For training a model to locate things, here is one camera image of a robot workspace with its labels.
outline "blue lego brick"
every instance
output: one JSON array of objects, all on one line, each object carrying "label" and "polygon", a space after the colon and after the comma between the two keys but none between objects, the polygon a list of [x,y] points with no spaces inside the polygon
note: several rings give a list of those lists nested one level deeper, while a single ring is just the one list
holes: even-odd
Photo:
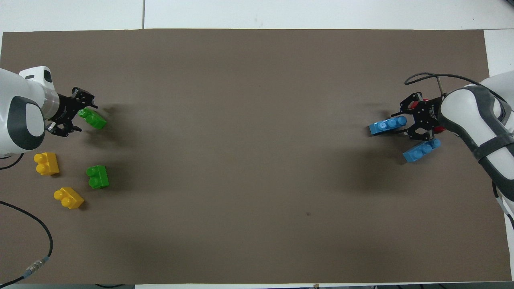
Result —
[{"label": "blue lego brick", "polygon": [[376,135],[379,133],[400,128],[406,124],[407,118],[405,116],[397,116],[370,124],[370,131],[372,135]]},{"label": "blue lego brick", "polygon": [[403,153],[404,158],[408,162],[415,162],[422,158],[424,155],[430,153],[432,150],[437,149],[441,145],[441,141],[434,138],[429,141],[424,141],[410,150]]}]

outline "cable connector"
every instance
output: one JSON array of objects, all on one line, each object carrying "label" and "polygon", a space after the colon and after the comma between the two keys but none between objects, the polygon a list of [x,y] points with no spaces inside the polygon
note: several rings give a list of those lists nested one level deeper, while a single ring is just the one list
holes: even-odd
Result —
[{"label": "cable connector", "polygon": [[23,279],[29,278],[30,275],[34,274],[37,270],[39,270],[41,267],[43,267],[43,265],[45,264],[46,261],[48,261],[48,256],[45,256],[44,258],[35,261],[22,274]]}]

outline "white tile floor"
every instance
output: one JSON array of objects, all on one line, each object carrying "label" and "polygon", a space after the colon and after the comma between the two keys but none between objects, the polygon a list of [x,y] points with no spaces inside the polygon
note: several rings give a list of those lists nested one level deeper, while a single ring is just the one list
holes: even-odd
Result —
[{"label": "white tile floor", "polygon": [[141,28],[484,29],[489,74],[514,69],[514,7],[504,0],[0,0],[0,33]]}]

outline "black cable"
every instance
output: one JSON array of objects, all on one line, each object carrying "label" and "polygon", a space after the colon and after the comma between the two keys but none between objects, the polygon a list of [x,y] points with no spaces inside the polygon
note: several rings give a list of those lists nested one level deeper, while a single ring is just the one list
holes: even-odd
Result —
[{"label": "black cable", "polygon": [[100,285],[100,284],[95,284],[96,286],[98,287],[102,287],[102,288],[116,288],[116,287],[119,287],[119,286],[123,286],[125,284],[118,284],[118,285],[112,285],[112,286],[106,286],[106,285]]},{"label": "black cable", "polygon": [[20,280],[23,280],[23,277],[18,277],[18,278],[14,279],[14,280],[11,280],[11,281],[9,281],[9,282],[6,282],[6,283],[4,283],[4,284],[1,284],[1,285],[0,285],[0,288],[4,288],[4,287],[7,287],[7,286],[9,286],[9,285],[15,284],[16,282],[18,282],[18,281],[20,281]]},{"label": "black cable", "polygon": [[21,154],[20,157],[16,161],[14,161],[12,164],[10,164],[10,165],[8,165],[6,167],[1,167],[0,170],[7,170],[9,168],[14,167],[14,165],[16,165],[22,159],[23,155],[24,154]]},{"label": "black cable", "polygon": [[[424,77],[421,77],[421,78],[418,78],[418,79],[415,79],[413,81],[410,81],[411,79],[413,79],[414,77],[416,76],[420,76],[420,75],[427,75],[427,76],[424,76]],[[490,88],[486,87],[485,85],[482,85],[472,79],[469,79],[467,77],[464,77],[464,76],[460,76],[460,75],[455,75],[455,74],[433,74],[433,73],[418,73],[418,74],[414,74],[412,75],[411,77],[407,78],[404,82],[405,85],[409,85],[409,84],[413,84],[413,83],[416,83],[418,81],[421,81],[421,80],[425,80],[425,79],[429,79],[429,78],[432,78],[432,77],[435,77],[435,78],[439,78],[439,77],[453,77],[453,78],[458,78],[458,79],[462,79],[462,80],[465,80],[467,82],[470,82],[470,83],[473,83],[474,85],[479,85],[479,86],[482,86],[484,88],[486,88],[487,90],[489,90],[489,92],[491,92],[491,94],[493,94],[494,96],[496,96],[498,99],[504,101],[504,102],[507,102],[505,101],[505,99],[503,99],[503,97],[501,97],[500,95],[498,95],[497,93],[495,93],[493,90],[491,90]]]},{"label": "black cable", "polygon": [[[48,255],[47,255],[47,257],[50,257],[50,255],[52,255],[52,251],[53,251],[53,239],[52,239],[52,234],[50,234],[50,231],[48,230],[48,227],[45,225],[45,223],[43,223],[43,221],[41,221],[41,220],[40,220],[38,217],[36,217],[35,215],[33,215],[33,214],[31,214],[31,213],[27,212],[26,210],[24,210],[24,209],[22,209],[22,208],[18,208],[18,207],[17,207],[17,206],[15,206],[15,205],[11,205],[11,204],[6,203],[6,202],[4,202],[4,201],[0,201],[0,205],[4,205],[4,206],[9,207],[9,208],[11,208],[11,209],[15,209],[16,211],[21,212],[21,213],[23,213],[23,214],[25,214],[25,215],[27,215],[27,216],[31,217],[32,219],[36,220],[36,222],[38,222],[38,223],[43,227],[43,229],[45,229],[45,232],[46,232],[46,234],[48,235],[48,241],[50,242],[50,248],[48,249]],[[23,276],[20,276],[20,277],[18,277],[18,278],[16,278],[16,279],[14,279],[14,280],[11,280],[11,281],[9,281],[9,282],[6,282],[6,283],[1,284],[1,285],[0,285],[0,288],[7,287],[7,286],[9,286],[9,285],[11,285],[11,284],[14,284],[14,283],[16,283],[16,282],[18,282],[18,281],[20,281],[20,280],[23,280],[23,279],[24,279],[24,277],[23,277]]]}]

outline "mega bloks block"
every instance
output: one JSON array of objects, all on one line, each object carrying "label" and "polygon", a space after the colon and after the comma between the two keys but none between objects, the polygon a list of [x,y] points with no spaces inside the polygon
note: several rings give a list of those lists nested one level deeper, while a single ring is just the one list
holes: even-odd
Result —
[{"label": "mega bloks block", "polygon": [[379,133],[400,128],[406,124],[407,118],[405,116],[397,116],[370,124],[370,132],[372,135],[376,135]]},{"label": "mega bloks block", "polygon": [[68,209],[77,209],[82,205],[84,199],[70,187],[61,188],[53,193],[53,198],[61,201],[61,205]]},{"label": "mega bloks block", "polygon": [[35,170],[41,175],[53,175],[59,172],[57,157],[54,153],[36,154],[34,161],[38,163]]},{"label": "mega bloks block", "polygon": [[97,130],[101,130],[107,123],[107,121],[103,119],[102,116],[100,116],[97,112],[88,109],[87,107],[79,110],[78,115],[85,119],[87,123],[89,123]]},{"label": "mega bloks block", "polygon": [[87,168],[87,176],[89,176],[89,185],[93,189],[105,188],[109,185],[109,179],[107,178],[107,170],[105,166],[94,166]]},{"label": "mega bloks block", "polygon": [[404,158],[408,162],[415,162],[422,158],[424,155],[430,153],[432,150],[437,149],[441,145],[441,141],[434,138],[429,141],[424,141],[410,150],[403,153]]}]

